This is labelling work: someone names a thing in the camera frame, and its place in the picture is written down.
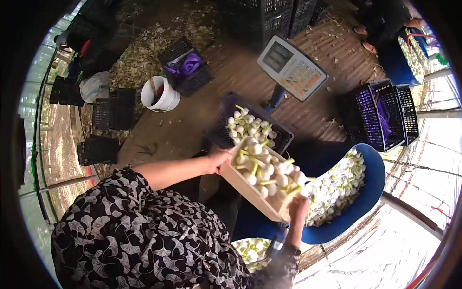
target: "scale display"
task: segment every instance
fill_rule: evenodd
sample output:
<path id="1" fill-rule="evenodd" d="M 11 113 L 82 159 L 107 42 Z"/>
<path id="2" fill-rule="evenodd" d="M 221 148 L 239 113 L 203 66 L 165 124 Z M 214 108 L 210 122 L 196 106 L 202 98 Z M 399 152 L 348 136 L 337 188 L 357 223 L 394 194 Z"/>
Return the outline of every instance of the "scale display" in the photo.
<path id="1" fill-rule="evenodd" d="M 273 36 L 257 63 L 280 86 L 301 101 L 328 79 L 327 73 L 298 48 Z"/>

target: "pink sandal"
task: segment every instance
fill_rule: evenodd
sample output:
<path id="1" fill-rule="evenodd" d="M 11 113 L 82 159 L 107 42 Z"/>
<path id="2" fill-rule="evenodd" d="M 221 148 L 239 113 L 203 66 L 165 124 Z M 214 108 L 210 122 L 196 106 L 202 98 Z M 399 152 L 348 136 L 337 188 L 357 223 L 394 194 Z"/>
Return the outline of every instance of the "pink sandal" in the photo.
<path id="1" fill-rule="evenodd" d="M 366 43 L 366 42 L 361 43 L 361 44 L 363 45 L 364 49 L 367 50 L 367 51 L 369 51 L 369 52 L 371 52 L 372 54 L 377 55 L 377 49 L 375 48 L 375 46 L 372 46 L 371 44 L 369 44 L 370 46 L 372 46 L 372 49 L 371 49 L 371 48 L 369 48 L 369 47 L 366 47 L 366 46 L 364 45 L 365 43 Z"/>
<path id="2" fill-rule="evenodd" d="M 353 27 L 353 31 L 354 31 L 355 33 L 357 33 L 357 34 L 360 34 L 360 35 L 367 35 L 367 31 L 366 31 L 366 30 L 364 30 L 363 33 L 360 33 L 360 32 L 356 29 L 356 27 Z"/>

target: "black and white patterned shirt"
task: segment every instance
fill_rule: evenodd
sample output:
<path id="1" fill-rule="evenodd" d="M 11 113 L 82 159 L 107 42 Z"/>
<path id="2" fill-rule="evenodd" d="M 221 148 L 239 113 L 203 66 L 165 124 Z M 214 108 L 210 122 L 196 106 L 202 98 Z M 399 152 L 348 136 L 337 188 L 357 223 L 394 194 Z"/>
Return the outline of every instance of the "black and white patterned shirt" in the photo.
<path id="1" fill-rule="evenodd" d="M 78 196 L 52 234 L 64 288 L 287 289 L 300 251 L 285 246 L 250 274 L 222 221 L 174 191 L 152 191 L 130 168 Z"/>

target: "woman's arm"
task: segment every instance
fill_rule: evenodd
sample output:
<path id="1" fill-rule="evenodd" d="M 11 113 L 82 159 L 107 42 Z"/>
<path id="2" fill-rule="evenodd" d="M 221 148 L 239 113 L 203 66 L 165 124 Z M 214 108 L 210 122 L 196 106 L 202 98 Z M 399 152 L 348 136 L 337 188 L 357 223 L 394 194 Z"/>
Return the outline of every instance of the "woman's arm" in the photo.
<path id="1" fill-rule="evenodd" d="M 284 245 L 263 270 L 255 273 L 252 289 L 292 287 L 292 281 L 298 273 L 302 231 L 309 209 L 310 202 L 304 196 L 294 198 L 289 207 L 291 226 Z"/>
<path id="2" fill-rule="evenodd" d="M 231 154 L 218 150 L 204 157 L 147 163 L 132 170 L 143 175 L 151 189 L 157 191 L 190 178 L 218 173 L 217 167 L 228 160 L 231 160 Z"/>

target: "digital weighing scale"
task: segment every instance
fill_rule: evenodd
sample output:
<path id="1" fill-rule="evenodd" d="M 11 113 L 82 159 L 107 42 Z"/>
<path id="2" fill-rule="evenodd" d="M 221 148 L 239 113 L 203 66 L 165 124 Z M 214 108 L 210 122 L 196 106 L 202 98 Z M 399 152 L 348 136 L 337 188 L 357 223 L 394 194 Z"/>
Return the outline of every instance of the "digital weighing scale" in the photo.
<path id="1" fill-rule="evenodd" d="M 279 106 L 286 91 L 305 101 L 329 78 L 309 56 L 279 36 L 271 38 L 257 63 L 277 83 L 265 107 L 268 112 Z"/>

